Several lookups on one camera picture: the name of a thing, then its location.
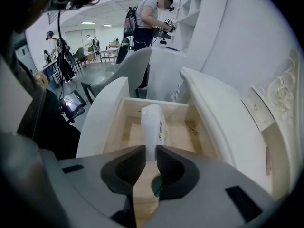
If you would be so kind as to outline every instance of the chair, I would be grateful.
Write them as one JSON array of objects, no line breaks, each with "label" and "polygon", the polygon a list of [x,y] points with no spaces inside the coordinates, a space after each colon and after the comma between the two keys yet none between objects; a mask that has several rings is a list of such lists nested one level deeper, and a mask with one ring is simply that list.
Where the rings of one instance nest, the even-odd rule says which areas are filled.
[{"label": "chair", "polygon": [[137,88],[142,82],[144,73],[148,66],[150,56],[152,53],[151,48],[144,48],[132,53],[125,61],[118,65],[118,69],[109,76],[108,78],[104,79],[103,77],[96,77],[90,79],[88,81],[91,82],[81,82],[82,88],[85,92],[85,95],[89,102],[92,104],[93,100],[90,96],[89,91],[96,97],[100,91],[103,90],[109,83],[112,81],[120,78],[120,77],[128,77],[129,78],[129,93],[130,97],[137,97],[138,90]]},{"label": "chair", "polygon": [[86,57],[85,57],[85,52],[84,52],[84,48],[83,47],[80,47],[78,48],[77,52],[74,54],[74,56],[77,58],[77,63],[78,63],[78,67],[80,68],[79,66],[79,62],[82,63],[84,62],[85,64],[85,67],[86,67]]}]

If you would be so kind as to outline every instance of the green object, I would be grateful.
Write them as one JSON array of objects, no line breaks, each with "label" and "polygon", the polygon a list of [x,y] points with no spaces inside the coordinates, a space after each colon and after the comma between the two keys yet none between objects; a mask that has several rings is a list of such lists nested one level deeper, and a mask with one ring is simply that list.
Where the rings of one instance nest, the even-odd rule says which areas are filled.
[{"label": "green object", "polygon": [[160,191],[162,190],[162,177],[157,176],[153,179],[151,183],[151,188],[154,193],[154,196],[159,197]]}]

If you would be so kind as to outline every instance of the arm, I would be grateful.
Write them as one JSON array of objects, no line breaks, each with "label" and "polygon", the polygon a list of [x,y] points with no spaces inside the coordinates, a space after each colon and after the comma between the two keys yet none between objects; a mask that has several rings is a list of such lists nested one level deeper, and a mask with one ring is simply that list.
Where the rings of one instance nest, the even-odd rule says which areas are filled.
[{"label": "arm", "polygon": [[164,22],[159,21],[151,16],[153,9],[150,6],[144,6],[142,9],[141,20],[150,26],[158,26],[164,28],[164,30],[169,30],[170,27],[165,25]]}]

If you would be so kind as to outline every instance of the gray t-shirt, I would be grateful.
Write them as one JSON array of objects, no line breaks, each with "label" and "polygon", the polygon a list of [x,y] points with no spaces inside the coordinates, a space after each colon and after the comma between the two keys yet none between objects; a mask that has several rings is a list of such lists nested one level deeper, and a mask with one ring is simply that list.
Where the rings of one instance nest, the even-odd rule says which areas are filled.
[{"label": "gray t-shirt", "polygon": [[151,29],[152,26],[146,24],[141,20],[142,10],[145,6],[149,6],[153,9],[151,16],[157,19],[157,2],[155,0],[143,0],[137,7],[136,10],[136,22],[139,28]]}]

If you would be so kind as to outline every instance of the drawer front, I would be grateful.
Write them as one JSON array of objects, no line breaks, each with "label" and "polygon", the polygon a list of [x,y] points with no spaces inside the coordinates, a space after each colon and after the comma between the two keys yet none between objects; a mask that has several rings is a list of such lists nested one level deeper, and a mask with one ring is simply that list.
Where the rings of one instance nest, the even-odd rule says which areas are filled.
[{"label": "drawer front", "polygon": [[260,132],[275,122],[265,103],[252,88],[249,90],[248,97],[243,100],[243,103],[256,122]]}]

